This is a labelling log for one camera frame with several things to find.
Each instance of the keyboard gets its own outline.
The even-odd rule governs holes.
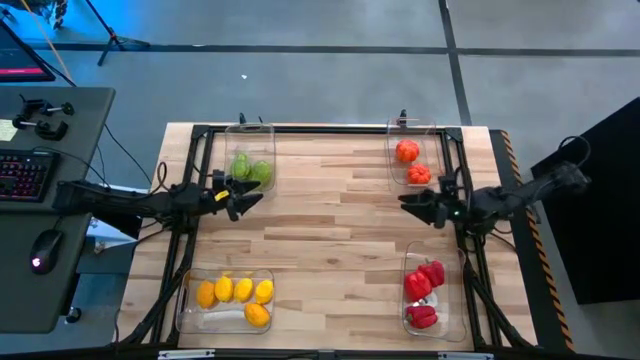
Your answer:
[[[0,149],[0,201],[42,202],[60,154]]]

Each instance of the orange and black caution tape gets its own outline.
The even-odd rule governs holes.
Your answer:
[[[516,161],[516,157],[513,154],[513,147],[511,146],[511,140],[509,140],[509,134],[506,131],[501,131],[501,133],[502,133],[502,137],[504,138],[504,143],[507,148],[507,153],[509,154],[509,160],[511,161],[511,168],[513,169],[513,174],[516,178],[518,185],[522,185],[523,181],[522,181],[522,177],[520,176],[520,168],[518,167],[518,162]],[[571,332],[569,332],[569,326],[567,325],[567,319],[564,316],[564,311],[562,311],[562,305],[560,304],[560,298],[558,297],[556,283],[553,280],[553,275],[551,274],[551,267],[549,266],[549,260],[547,259],[546,252],[544,251],[544,246],[542,245],[542,241],[540,240],[540,232],[538,231],[536,218],[531,212],[531,210],[529,209],[527,209],[527,217],[529,218],[529,229],[531,230],[531,235],[533,236],[533,239],[536,243],[536,248],[538,248],[538,256],[540,257],[540,262],[542,263],[542,270],[546,274],[547,284],[549,285],[549,293],[551,294],[551,298],[553,299],[553,305],[556,308],[558,320],[560,320],[560,327],[565,337],[565,343],[569,350],[575,351],[573,347],[573,340],[571,340]]]

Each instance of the computer mouse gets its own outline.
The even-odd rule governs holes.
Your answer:
[[[55,229],[45,230],[38,235],[36,241],[33,242],[29,257],[31,271],[42,275],[56,266],[62,236],[62,231]]]

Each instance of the desk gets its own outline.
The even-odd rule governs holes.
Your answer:
[[[192,128],[189,123],[167,126],[159,155],[168,165],[167,183],[182,179]],[[488,129],[464,127],[462,132],[474,188],[498,185]],[[398,314],[406,246],[428,240],[434,256],[451,255],[456,241],[451,224],[435,229],[400,209],[389,191],[385,136],[277,134],[276,139],[277,196],[268,195],[236,223],[225,214],[203,216],[193,259],[194,268],[271,269],[276,284],[271,329],[260,336],[182,334],[179,346],[472,349],[469,334],[454,343],[414,337],[402,328]],[[217,134],[211,169],[224,167],[224,148],[224,135]],[[157,230],[150,227],[140,236]],[[158,235],[136,249],[118,319],[122,337],[158,296],[169,237]],[[517,255],[491,239],[485,250],[494,298],[524,338],[536,343]],[[175,296],[167,306],[162,339],[174,305]],[[479,313],[487,339],[481,303]]]
[[[35,146],[48,146],[91,162],[114,98],[113,89],[0,87],[0,119],[13,119],[20,112],[19,94],[27,99],[45,99],[54,106],[68,101],[76,113],[74,116],[53,115],[53,121],[62,119],[69,124],[61,141],[43,140],[33,129],[27,129],[19,130],[10,142],[0,141],[0,148],[31,150]],[[0,297],[0,332],[46,333],[53,330],[70,290],[91,215],[68,216],[62,220],[59,229],[64,238],[58,262],[50,273],[34,274],[29,254],[36,237],[51,229],[58,219],[51,209],[56,182],[84,179],[86,175],[86,165],[60,155],[59,166],[43,203],[0,204],[0,272],[3,274],[0,286],[6,292]]]

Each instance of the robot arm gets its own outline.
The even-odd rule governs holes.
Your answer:
[[[258,181],[241,182],[217,170],[212,176],[211,188],[184,183],[150,194],[114,190],[84,180],[61,181],[53,207],[62,214],[109,212],[152,217],[166,224],[187,216],[215,215],[224,209],[231,221],[237,221],[262,199],[262,194],[247,194],[260,185]]]
[[[516,209],[556,192],[581,193],[589,182],[578,165],[563,162],[550,173],[513,190],[500,186],[475,190],[468,202],[430,189],[416,195],[402,195],[399,200],[403,202],[402,209],[436,228],[442,228],[445,221],[450,220],[462,225],[469,234],[485,235],[493,230],[498,220],[506,220]]]

